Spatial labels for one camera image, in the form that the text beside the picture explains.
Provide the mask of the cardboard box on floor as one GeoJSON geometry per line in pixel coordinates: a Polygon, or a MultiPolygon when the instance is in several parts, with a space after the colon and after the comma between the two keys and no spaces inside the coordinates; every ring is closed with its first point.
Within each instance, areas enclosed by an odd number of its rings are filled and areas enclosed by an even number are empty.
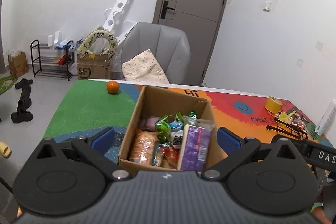
{"type": "Polygon", "coordinates": [[[106,55],[77,55],[78,79],[109,79],[112,58],[106,55]]]}

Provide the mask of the black boots on floor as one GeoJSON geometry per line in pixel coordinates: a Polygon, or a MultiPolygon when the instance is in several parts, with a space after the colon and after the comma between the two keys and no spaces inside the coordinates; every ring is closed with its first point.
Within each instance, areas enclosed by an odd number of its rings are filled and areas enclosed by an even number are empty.
{"type": "Polygon", "coordinates": [[[21,79],[17,84],[15,84],[15,88],[17,90],[21,89],[21,96],[18,101],[17,110],[11,114],[11,120],[15,124],[33,120],[33,114],[27,111],[27,109],[32,105],[30,98],[32,84],[33,80],[28,79],[21,79]]]}

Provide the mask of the yellow crinkled wrapper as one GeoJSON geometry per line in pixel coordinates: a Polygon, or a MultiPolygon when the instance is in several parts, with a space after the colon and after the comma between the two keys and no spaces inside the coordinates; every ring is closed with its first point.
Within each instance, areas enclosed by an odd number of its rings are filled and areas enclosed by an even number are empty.
{"type": "Polygon", "coordinates": [[[293,110],[289,114],[286,112],[281,112],[280,114],[278,114],[278,120],[284,123],[291,123],[291,121],[293,120],[292,116],[294,116],[295,113],[295,110],[293,110]]]}

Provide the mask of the small brown floor box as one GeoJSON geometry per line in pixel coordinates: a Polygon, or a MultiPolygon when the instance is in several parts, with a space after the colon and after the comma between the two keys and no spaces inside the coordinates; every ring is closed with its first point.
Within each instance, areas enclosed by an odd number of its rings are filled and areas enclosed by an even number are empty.
{"type": "Polygon", "coordinates": [[[26,54],[22,51],[10,51],[8,53],[10,74],[16,78],[29,71],[26,54]]]}

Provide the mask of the green crinkled snack bag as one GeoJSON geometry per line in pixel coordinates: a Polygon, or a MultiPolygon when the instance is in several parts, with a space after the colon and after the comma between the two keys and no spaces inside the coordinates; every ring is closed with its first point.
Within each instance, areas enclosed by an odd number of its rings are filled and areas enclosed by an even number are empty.
{"type": "Polygon", "coordinates": [[[155,124],[156,132],[158,132],[158,139],[161,143],[165,143],[168,141],[170,136],[170,125],[169,125],[169,116],[162,116],[159,121],[155,124]]]}

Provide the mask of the dotted cream cushion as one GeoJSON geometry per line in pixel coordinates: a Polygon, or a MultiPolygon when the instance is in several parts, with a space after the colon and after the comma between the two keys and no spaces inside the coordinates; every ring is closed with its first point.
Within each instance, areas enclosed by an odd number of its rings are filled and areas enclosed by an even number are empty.
{"type": "Polygon", "coordinates": [[[165,72],[151,50],[148,49],[131,60],[124,62],[122,74],[127,81],[168,84],[165,72]]]}

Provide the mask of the pink purple snack pack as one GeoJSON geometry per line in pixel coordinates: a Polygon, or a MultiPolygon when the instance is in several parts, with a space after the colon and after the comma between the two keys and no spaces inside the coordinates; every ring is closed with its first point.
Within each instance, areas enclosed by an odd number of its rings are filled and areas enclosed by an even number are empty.
{"type": "Polygon", "coordinates": [[[155,132],[155,124],[159,121],[159,117],[150,116],[143,118],[139,123],[139,129],[142,131],[155,132]]]}

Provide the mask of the long biscuit bar pack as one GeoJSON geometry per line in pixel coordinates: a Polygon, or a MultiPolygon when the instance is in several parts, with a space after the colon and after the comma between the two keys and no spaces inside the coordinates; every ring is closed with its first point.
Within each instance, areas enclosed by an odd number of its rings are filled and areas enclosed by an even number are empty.
{"type": "Polygon", "coordinates": [[[151,165],[155,145],[158,142],[157,132],[138,130],[128,160],[137,164],[151,165]]]}

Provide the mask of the brown cardboard box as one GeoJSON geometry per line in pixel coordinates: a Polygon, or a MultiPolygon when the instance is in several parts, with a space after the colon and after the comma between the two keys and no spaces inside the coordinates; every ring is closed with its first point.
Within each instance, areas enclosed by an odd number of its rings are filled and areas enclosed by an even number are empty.
{"type": "Polygon", "coordinates": [[[145,86],[117,162],[131,174],[140,170],[202,173],[224,159],[217,129],[208,100],[145,86]]]}

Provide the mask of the red candy bar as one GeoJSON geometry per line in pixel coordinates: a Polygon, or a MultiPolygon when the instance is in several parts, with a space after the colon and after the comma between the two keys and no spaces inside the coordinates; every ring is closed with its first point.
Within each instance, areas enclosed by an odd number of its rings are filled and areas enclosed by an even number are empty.
{"type": "Polygon", "coordinates": [[[168,162],[168,164],[174,168],[177,167],[178,165],[178,160],[179,160],[179,153],[178,151],[174,148],[173,145],[169,145],[165,149],[165,158],[168,162]]]}

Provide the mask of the blue snack bag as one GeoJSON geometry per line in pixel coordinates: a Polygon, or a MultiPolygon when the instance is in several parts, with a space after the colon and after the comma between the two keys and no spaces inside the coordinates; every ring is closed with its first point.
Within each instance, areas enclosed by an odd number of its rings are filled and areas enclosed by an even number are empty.
{"type": "Polygon", "coordinates": [[[179,131],[183,130],[183,128],[184,128],[183,121],[181,121],[179,119],[173,120],[171,123],[169,123],[169,125],[170,125],[171,132],[179,132],[179,131]]]}

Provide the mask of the small peanut snack pack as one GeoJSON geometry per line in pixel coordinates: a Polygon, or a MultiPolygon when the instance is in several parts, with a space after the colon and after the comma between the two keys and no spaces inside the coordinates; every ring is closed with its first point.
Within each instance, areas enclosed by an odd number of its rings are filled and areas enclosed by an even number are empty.
{"type": "Polygon", "coordinates": [[[166,149],[167,147],[164,144],[157,144],[155,146],[152,166],[160,167],[162,165],[166,149]]]}

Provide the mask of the white black cookie pack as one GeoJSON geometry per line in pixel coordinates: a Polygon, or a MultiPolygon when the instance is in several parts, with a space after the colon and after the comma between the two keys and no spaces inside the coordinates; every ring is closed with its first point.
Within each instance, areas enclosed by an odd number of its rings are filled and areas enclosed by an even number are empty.
{"type": "Polygon", "coordinates": [[[183,142],[183,131],[172,132],[170,134],[170,143],[175,149],[181,149],[183,142]]]}

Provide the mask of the purple cracker package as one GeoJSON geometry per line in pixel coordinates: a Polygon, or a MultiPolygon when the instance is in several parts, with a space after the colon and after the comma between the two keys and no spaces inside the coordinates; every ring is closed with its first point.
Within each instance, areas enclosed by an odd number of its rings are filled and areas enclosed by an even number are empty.
{"type": "Polygon", "coordinates": [[[203,172],[207,160],[211,133],[211,130],[203,127],[185,125],[179,153],[179,170],[203,172]]]}

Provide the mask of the green white snack pack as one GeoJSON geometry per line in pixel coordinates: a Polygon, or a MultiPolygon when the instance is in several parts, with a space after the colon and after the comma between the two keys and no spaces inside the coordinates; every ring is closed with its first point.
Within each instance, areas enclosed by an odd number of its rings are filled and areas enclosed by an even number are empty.
{"type": "Polygon", "coordinates": [[[189,115],[182,115],[181,113],[177,113],[175,115],[175,119],[183,124],[195,124],[197,121],[197,115],[194,111],[190,112],[189,115]]]}

